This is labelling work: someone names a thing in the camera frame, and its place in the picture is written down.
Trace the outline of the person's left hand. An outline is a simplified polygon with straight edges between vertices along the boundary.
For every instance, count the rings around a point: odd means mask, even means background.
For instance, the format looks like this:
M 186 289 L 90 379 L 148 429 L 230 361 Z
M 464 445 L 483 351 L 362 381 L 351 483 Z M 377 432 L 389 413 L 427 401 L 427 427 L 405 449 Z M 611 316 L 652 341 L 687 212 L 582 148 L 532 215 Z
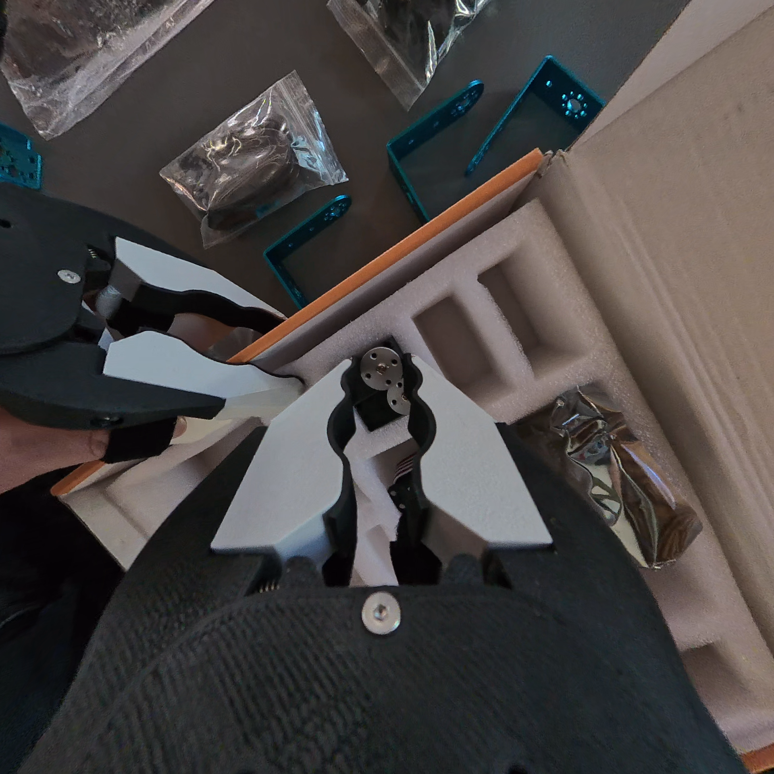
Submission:
M 1 410 L 1 493 L 54 470 L 101 459 L 110 432 L 39 427 Z

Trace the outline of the white foam insert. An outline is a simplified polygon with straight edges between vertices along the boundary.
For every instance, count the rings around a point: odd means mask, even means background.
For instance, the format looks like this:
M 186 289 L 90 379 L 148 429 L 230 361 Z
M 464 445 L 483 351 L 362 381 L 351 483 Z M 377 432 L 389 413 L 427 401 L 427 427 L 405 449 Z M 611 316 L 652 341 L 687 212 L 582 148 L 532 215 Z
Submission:
M 741 751 L 772 742 L 772 653 L 732 578 L 721 547 L 677 456 L 536 200 L 472 236 L 450 228 L 258 358 L 265 370 L 312 386 L 347 357 L 393 337 L 420 355 L 494 420 L 511 424 L 576 385 L 605 392 L 634 435 L 695 509 L 703 531 L 671 566 L 644 575 L 687 672 L 715 721 Z M 359 515 L 355 586 L 395 583 L 388 537 L 399 512 L 386 485 L 412 449 L 407 418 L 357 431 L 353 463 Z M 258 426 L 199 422 L 193 440 L 142 462 L 103 467 L 60 501 L 124 569 L 154 532 Z

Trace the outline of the cardboard box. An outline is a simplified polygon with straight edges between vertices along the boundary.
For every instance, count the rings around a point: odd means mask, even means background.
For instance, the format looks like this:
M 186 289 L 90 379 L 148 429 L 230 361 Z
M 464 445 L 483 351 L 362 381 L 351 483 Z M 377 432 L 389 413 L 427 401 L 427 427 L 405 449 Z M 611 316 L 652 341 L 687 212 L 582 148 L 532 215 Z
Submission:
M 450 228 L 538 201 L 772 653 L 772 44 L 772 2 L 691 2 L 568 152 L 531 151 L 231 361 L 293 376 L 258 358 Z M 355 586 L 214 553 L 276 417 L 243 419 L 141 547 L 19 772 L 747 771 L 651 569 L 517 421 L 496 423 L 553 544 L 500 551 L 508 582 L 464 556 Z

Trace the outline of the blue metal U bracket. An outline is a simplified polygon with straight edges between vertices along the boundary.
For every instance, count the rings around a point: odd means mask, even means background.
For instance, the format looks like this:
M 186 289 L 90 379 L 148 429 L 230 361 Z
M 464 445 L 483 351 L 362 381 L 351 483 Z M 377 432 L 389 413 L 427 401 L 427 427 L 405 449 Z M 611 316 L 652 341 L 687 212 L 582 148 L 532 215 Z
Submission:
M 272 269 L 279 284 L 293 301 L 297 310 L 302 310 L 307 306 L 309 300 L 298 286 L 292 273 L 286 268 L 287 260 L 312 239 L 343 218 L 351 206 L 352 198 L 350 196 L 335 197 L 264 251 L 266 263 Z
M 473 155 L 465 176 L 472 176 L 500 137 L 520 158 L 532 150 L 567 150 L 605 107 L 605 102 L 555 57 L 548 55 Z
M 386 144 L 386 155 L 392 176 L 422 225 L 428 223 L 431 217 L 413 187 L 408 173 L 403 168 L 402 160 L 463 118 L 479 102 L 484 91 L 485 85 L 482 81 L 471 81 L 448 100 L 440 103 L 433 110 L 414 121 L 411 126 L 395 135 Z

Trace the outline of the black servo motor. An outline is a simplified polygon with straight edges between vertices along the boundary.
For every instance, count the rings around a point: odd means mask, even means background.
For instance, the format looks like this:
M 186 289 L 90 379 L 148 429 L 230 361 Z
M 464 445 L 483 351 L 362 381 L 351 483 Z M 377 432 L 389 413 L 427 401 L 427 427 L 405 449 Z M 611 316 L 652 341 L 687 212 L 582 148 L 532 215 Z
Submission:
M 427 528 L 430 506 L 422 488 L 420 455 L 417 451 L 398 462 L 388 493 L 405 518 L 410 539 L 415 543 L 420 542 Z
M 367 350 L 358 361 L 352 395 L 354 409 L 368 431 L 408 417 L 411 401 L 400 349 L 381 343 Z

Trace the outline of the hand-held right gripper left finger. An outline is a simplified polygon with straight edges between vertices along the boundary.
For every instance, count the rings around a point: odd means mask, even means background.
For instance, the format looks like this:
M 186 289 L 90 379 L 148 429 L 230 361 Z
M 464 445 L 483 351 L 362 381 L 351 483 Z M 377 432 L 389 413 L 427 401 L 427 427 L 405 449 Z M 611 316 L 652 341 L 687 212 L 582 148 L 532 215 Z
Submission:
M 304 557 L 327 584 L 350 584 L 357 502 L 344 450 L 356 423 L 354 360 L 344 360 L 271 421 L 211 541 L 217 554 Z

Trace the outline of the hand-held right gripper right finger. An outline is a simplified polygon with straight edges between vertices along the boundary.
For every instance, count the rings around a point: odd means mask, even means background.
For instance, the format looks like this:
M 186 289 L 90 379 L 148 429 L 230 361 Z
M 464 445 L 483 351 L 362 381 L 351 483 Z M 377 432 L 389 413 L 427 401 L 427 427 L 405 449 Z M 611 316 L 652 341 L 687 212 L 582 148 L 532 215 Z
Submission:
M 548 549 L 553 540 L 506 441 L 485 410 L 421 358 L 404 357 L 403 368 L 408 430 L 430 508 L 415 543 L 395 507 L 395 577 L 440 582 L 464 556 L 463 564 L 477 562 L 482 582 L 508 582 L 500 551 Z

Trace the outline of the blue perforated metal bracket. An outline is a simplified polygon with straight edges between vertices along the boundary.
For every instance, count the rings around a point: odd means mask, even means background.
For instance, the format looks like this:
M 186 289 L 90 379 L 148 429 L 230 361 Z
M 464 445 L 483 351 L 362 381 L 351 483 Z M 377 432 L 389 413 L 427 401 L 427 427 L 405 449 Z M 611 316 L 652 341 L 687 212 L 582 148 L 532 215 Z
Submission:
M 1 183 L 41 190 L 43 160 L 32 140 L 1 123 Z

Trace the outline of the silver plastic parts bag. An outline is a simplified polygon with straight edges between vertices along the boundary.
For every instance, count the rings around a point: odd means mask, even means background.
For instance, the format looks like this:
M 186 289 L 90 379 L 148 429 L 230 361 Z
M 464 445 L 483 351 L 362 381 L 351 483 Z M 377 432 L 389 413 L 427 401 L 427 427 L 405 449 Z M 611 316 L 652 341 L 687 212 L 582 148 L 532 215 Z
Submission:
M 635 563 L 663 569 L 703 525 L 614 399 L 578 385 L 516 422 L 516 431 L 600 516 Z

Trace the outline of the clear bag of black parts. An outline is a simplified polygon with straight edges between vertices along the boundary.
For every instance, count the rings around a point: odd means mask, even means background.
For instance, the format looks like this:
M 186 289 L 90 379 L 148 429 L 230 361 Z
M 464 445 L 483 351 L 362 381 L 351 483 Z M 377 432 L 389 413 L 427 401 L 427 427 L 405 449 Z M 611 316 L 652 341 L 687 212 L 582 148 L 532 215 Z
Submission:
M 348 176 L 313 98 L 291 71 L 160 170 L 209 249 L 305 193 Z
M 2 2 L 2 72 L 37 134 L 99 108 L 211 1 Z
M 329 1 L 327 9 L 409 110 L 489 1 Z

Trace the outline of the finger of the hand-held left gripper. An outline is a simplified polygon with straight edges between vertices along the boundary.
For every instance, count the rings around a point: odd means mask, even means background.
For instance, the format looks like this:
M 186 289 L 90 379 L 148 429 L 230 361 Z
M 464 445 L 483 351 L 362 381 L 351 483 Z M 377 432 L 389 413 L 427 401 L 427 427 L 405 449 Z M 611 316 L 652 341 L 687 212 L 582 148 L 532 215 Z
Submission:
M 304 383 L 253 364 L 228 364 L 196 352 L 167 334 L 147 331 L 108 347 L 103 374 L 213 396 L 225 401 L 216 420 L 271 420 L 304 393 Z
M 94 312 L 119 334 L 168 333 L 179 315 L 266 334 L 285 315 L 213 269 L 123 237 L 114 239 L 107 285 Z

